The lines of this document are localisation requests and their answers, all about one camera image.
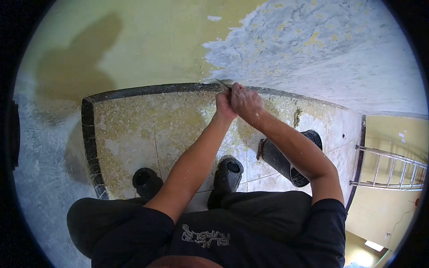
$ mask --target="wrist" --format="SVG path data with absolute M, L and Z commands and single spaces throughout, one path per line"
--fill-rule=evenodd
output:
M 211 120 L 212 122 L 224 125 L 224 126 L 230 126 L 233 120 L 228 117 L 226 114 L 222 114 L 220 112 L 216 112 Z
M 267 112 L 265 109 L 260 109 L 257 111 L 257 117 L 250 125 L 255 129 L 263 132 L 267 125 L 271 124 L 273 116 Z

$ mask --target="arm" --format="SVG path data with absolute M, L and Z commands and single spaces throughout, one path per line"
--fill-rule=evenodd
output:
M 201 136 L 174 164 L 160 191 L 144 206 L 167 214 L 174 223 L 195 195 L 213 165 L 228 128 L 237 117 L 228 99 L 230 92 L 216 95 L 216 113 Z
M 337 169 L 316 144 L 269 114 L 257 92 L 245 90 L 235 83 L 231 103 L 233 111 L 267 136 L 286 159 L 308 178 L 313 204 L 328 198 L 344 204 Z

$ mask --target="forearm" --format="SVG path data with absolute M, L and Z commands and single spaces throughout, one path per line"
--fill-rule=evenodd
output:
M 145 207 L 160 210 L 176 222 L 207 178 L 231 122 L 215 114 L 200 137 L 180 156 L 158 194 Z
M 313 204 L 331 198 L 344 205 L 337 169 L 316 144 L 266 111 L 260 113 L 260 120 L 254 127 L 265 134 L 293 167 L 310 181 Z
M 260 117 L 259 125 L 254 127 L 267 136 L 306 178 L 312 181 L 325 175 L 338 176 L 335 166 L 315 143 L 266 111 Z

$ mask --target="ceiling light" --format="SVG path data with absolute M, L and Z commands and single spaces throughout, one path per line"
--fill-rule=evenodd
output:
M 371 242 L 370 240 L 367 240 L 367 241 L 365 242 L 365 245 L 367 245 L 367 246 L 368 246 L 368 247 L 370 247 L 370 248 L 375 249 L 376 251 L 381 251 L 382 249 L 384 249 L 384 247 L 383 247 L 383 246 L 381 246 L 381 245 L 379 245 L 379 244 L 376 244 L 376 243 L 374 243 L 374 242 Z

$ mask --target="black rubber boot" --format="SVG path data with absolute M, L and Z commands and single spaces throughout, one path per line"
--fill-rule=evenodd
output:
M 155 171 L 149 168 L 137 170 L 133 176 L 133 186 L 137 193 L 147 201 L 151 200 L 164 185 Z
M 226 158 L 219 163 L 214 175 L 214 189 L 207 201 L 208 209 L 219 208 L 226 194 L 237 191 L 243 171 L 243 165 L 235 158 Z

